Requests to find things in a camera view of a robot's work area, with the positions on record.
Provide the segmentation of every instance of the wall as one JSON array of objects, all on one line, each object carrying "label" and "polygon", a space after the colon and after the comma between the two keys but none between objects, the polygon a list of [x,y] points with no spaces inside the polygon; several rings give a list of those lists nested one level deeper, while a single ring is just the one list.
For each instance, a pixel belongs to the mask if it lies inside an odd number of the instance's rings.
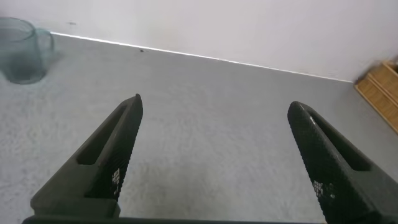
[{"label": "wall", "polygon": [[395,0],[1,0],[54,32],[354,80],[398,52]]}]

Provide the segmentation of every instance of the wooden box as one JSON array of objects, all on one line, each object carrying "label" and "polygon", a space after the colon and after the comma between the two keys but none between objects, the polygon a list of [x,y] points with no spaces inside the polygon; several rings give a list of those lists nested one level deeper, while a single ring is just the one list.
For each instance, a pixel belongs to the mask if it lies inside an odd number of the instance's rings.
[{"label": "wooden box", "polygon": [[383,62],[369,73],[373,80],[398,103],[398,65],[392,62]]},{"label": "wooden box", "polygon": [[[383,78],[384,69],[379,69],[377,77],[379,80],[387,80]],[[392,99],[387,90],[384,89],[380,83],[377,82],[374,77],[374,73],[369,73],[365,79],[360,80],[356,85],[355,89],[370,103],[370,105],[390,124],[396,133],[398,133],[398,104]]]}]

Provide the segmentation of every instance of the black plastic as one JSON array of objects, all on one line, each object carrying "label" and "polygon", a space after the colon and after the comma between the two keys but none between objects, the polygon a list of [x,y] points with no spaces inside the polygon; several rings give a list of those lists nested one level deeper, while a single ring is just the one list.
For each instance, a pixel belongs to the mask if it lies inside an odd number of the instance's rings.
[{"label": "black plastic", "polygon": [[118,217],[117,200],[141,119],[141,97],[123,101],[34,195],[35,214]]},{"label": "black plastic", "polygon": [[398,184],[311,107],[293,102],[290,127],[328,223],[398,223]]},{"label": "black plastic", "polygon": [[[34,195],[35,215],[24,224],[256,223],[118,218],[117,200],[141,119],[139,95],[122,102]],[[293,102],[288,120],[328,223],[398,223],[394,180],[309,106]]]}]

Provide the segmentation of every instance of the mug handle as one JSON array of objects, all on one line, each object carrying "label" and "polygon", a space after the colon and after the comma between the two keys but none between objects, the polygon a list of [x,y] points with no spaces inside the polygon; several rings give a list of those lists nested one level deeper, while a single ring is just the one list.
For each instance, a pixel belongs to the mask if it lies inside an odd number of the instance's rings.
[{"label": "mug handle", "polygon": [[[36,34],[38,38],[38,46],[40,49],[40,53],[42,54],[44,64],[47,64],[49,62],[50,56],[54,53],[54,37],[52,36],[50,31],[42,28],[36,28]],[[50,44],[46,47],[40,46],[39,41],[39,38],[42,38],[44,36],[47,36],[50,39]]]}]

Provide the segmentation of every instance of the floor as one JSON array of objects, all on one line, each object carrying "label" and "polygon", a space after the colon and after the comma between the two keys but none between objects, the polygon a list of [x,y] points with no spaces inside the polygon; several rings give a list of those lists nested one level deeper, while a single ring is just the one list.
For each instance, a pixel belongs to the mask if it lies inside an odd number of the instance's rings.
[{"label": "floor", "polygon": [[48,75],[0,79],[0,217],[31,197],[122,100],[144,117],[121,216],[280,222],[324,217],[287,121],[292,101],[326,118],[398,180],[398,135],[352,83],[56,36]]}]

